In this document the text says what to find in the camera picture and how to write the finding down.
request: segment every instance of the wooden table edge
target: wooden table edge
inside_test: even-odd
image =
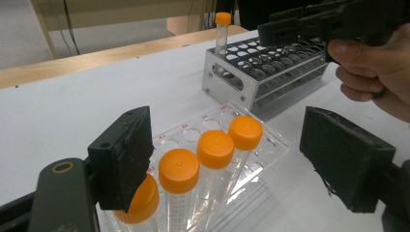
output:
[[[229,26],[229,36],[245,33],[248,30]],[[18,86],[55,76],[81,72],[133,57],[148,55],[160,51],[178,48],[184,45],[198,44],[214,40],[216,29],[189,33],[165,39],[121,46],[103,51],[92,52],[79,56],[41,62],[0,71],[0,89]]]

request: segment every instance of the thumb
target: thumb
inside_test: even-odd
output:
[[[328,45],[329,54],[339,63],[347,66],[362,67],[384,71],[388,68],[391,53],[376,46],[367,46],[355,41],[333,40]]]

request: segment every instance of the floor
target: floor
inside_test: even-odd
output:
[[[171,37],[166,19],[73,30],[80,54]],[[58,57],[76,55],[68,30],[50,33]],[[0,0],[0,70],[51,60],[29,0]]]

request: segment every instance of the clear plastic tube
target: clear plastic tube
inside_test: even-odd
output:
[[[238,116],[232,120],[228,134],[235,143],[235,152],[232,161],[221,172],[218,183],[220,190],[216,193],[214,208],[232,194],[249,154],[259,144],[262,133],[261,124],[250,116]]]
[[[158,232],[157,219],[150,217],[137,224],[123,224],[122,230],[124,232]]]
[[[217,39],[215,45],[215,55],[225,58],[227,54],[228,26],[231,22],[230,13],[217,13],[215,23],[217,24]],[[221,73],[220,65],[215,64],[215,73]]]
[[[105,212],[105,219],[106,221],[108,221],[108,224],[110,225],[110,229],[112,229],[112,231],[123,231],[121,228],[121,221],[118,220],[118,218],[115,216],[113,211],[106,211]]]
[[[231,162],[233,151],[233,140],[223,131],[209,130],[199,138],[196,155],[201,163],[201,170],[190,221],[194,225],[194,231],[205,229],[215,194],[219,191],[216,179],[220,177],[223,168]]]
[[[160,183],[165,190],[168,232],[186,231],[190,217],[191,191],[199,178],[199,161],[186,149],[165,153],[159,163]]]
[[[228,26],[227,25],[217,25],[217,41],[215,46],[215,55],[222,56],[227,53],[227,42],[228,42]]]
[[[165,193],[165,207],[167,229],[173,231],[186,231],[190,217],[191,192],[184,194]]]

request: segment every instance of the finger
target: finger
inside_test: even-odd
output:
[[[379,93],[385,88],[379,79],[355,75],[347,71],[344,67],[337,68],[336,76],[343,84],[358,91]]]
[[[343,93],[348,99],[355,101],[355,102],[367,102],[373,99],[373,94],[366,91],[359,91],[348,87],[345,84],[340,85],[340,91]]]
[[[395,30],[388,43],[396,42],[402,38],[410,39],[410,23],[405,23]]]
[[[368,78],[376,78],[377,77],[377,73],[373,70],[368,69],[368,68],[348,66],[348,65],[343,65],[343,64],[341,64],[341,66],[343,66],[347,71],[349,71],[350,73],[353,73],[355,75],[368,77]]]
[[[385,72],[389,68],[386,60],[392,60],[392,52],[370,47],[355,41],[333,40],[328,45],[329,54],[345,66],[363,67]]]

